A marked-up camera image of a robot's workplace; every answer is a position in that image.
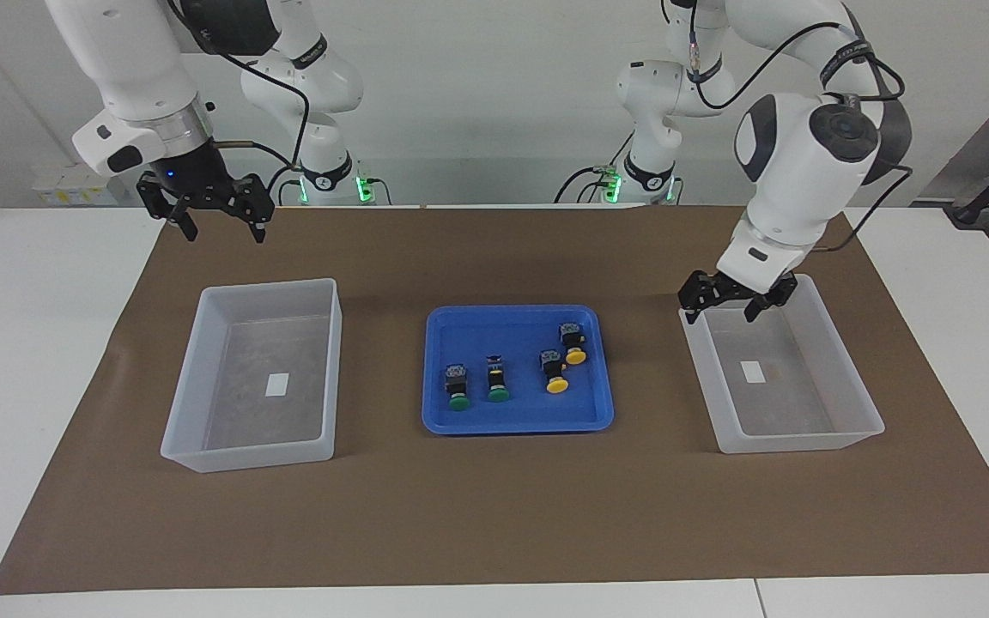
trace yellow cap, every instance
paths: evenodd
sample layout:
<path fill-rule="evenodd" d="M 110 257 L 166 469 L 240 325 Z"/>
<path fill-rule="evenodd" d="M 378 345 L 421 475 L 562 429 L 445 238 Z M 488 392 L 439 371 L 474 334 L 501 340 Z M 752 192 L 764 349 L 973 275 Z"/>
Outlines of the yellow cap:
<path fill-rule="evenodd" d="M 555 377 L 554 379 L 549 380 L 549 392 L 553 395 L 560 395 L 561 392 L 566 391 L 569 386 L 570 384 L 561 377 Z"/>
<path fill-rule="evenodd" d="M 574 348 L 567 353 L 567 361 L 572 365 L 581 365 L 586 361 L 586 352 L 581 348 Z"/>

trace green cap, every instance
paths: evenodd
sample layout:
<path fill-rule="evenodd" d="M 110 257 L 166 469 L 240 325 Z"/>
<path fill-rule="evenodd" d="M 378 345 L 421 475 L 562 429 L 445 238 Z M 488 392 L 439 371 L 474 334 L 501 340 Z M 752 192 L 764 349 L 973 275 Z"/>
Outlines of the green cap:
<path fill-rule="evenodd" d="M 510 391 L 506 388 L 492 388 L 491 392 L 487 395 L 487 399 L 490 399 L 494 403 L 502 403 L 507 399 L 510 399 Z"/>
<path fill-rule="evenodd" d="M 448 400 L 448 408 L 454 412 L 463 412 L 471 407 L 471 402 L 468 402 L 468 398 L 464 395 L 454 395 L 452 399 Z"/>

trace black strap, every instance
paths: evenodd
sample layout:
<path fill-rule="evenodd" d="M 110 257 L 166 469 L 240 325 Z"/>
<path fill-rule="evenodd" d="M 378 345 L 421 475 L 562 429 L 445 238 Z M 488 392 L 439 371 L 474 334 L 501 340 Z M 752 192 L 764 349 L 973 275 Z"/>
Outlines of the black strap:
<path fill-rule="evenodd" d="M 349 151 L 346 152 L 346 161 L 338 168 L 332 169 L 332 171 L 319 173 L 313 172 L 311 169 L 305 169 L 303 171 L 303 176 L 305 179 L 311 180 L 311 185 L 322 191 L 324 193 L 334 191 L 335 187 L 338 187 L 338 183 L 346 179 L 350 172 L 353 172 L 354 160 L 353 157 L 349 156 Z"/>
<path fill-rule="evenodd" d="M 627 169 L 628 176 L 631 176 L 632 180 L 640 183 L 644 191 L 659 191 L 659 189 L 666 186 L 666 181 L 674 176 L 674 165 L 671 165 L 670 169 L 667 169 L 666 172 L 651 173 L 632 163 L 631 154 L 624 158 L 624 169 Z"/>
<path fill-rule="evenodd" d="M 719 60 L 712 65 L 710 70 L 704 71 L 704 73 L 689 73 L 689 81 L 693 83 L 704 83 L 715 77 L 715 74 L 719 73 L 719 70 L 723 68 L 723 54 L 719 54 Z"/>
<path fill-rule="evenodd" d="M 303 54 L 299 58 L 296 58 L 295 60 L 292 60 L 292 64 L 294 64 L 297 70 L 305 70 L 307 67 L 310 67 L 311 65 L 315 64 L 315 60 L 322 58 L 323 54 L 325 53 L 326 53 L 326 35 L 321 34 L 319 35 L 319 42 L 311 46 L 311 50 L 307 50 L 305 54 Z"/>
<path fill-rule="evenodd" d="M 857 39 L 854 42 L 849 43 L 847 46 L 841 47 L 838 50 L 834 58 L 831 58 L 831 62 L 827 63 L 827 66 L 823 67 L 823 70 L 819 73 L 819 81 L 823 83 L 823 86 L 827 86 L 827 83 L 831 81 L 834 74 L 839 71 L 839 69 L 845 66 L 849 60 L 854 60 L 856 58 L 861 58 L 862 56 L 871 56 L 875 52 L 872 50 L 872 43 L 868 40 Z"/>

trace translucent plastic bin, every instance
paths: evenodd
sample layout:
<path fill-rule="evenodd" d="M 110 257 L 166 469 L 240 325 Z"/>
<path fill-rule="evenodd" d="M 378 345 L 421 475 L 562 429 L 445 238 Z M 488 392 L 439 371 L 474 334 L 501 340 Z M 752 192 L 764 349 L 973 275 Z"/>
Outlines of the translucent plastic bin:
<path fill-rule="evenodd" d="M 724 453 L 826 451 L 883 433 L 811 277 L 788 305 L 747 324 L 745 301 L 686 324 L 697 377 Z"/>
<path fill-rule="evenodd" d="M 334 457 L 341 348 L 334 279 L 205 289 L 162 456 L 197 472 Z"/>

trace green light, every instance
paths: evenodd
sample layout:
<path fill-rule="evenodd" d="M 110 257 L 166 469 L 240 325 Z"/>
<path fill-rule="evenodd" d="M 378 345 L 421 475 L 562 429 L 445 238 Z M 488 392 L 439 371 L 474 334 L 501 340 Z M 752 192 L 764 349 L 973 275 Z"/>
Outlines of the green light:
<path fill-rule="evenodd" d="M 621 184 L 624 184 L 624 180 L 620 176 L 609 180 L 609 187 L 605 189 L 605 201 L 617 203 L 617 200 L 621 199 Z"/>
<path fill-rule="evenodd" d="M 357 196 L 361 199 L 361 203 L 372 201 L 376 195 L 374 195 L 373 188 L 369 186 L 369 183 L 360 176 L 354 176 L 354 179 L 357 180 Z"/>

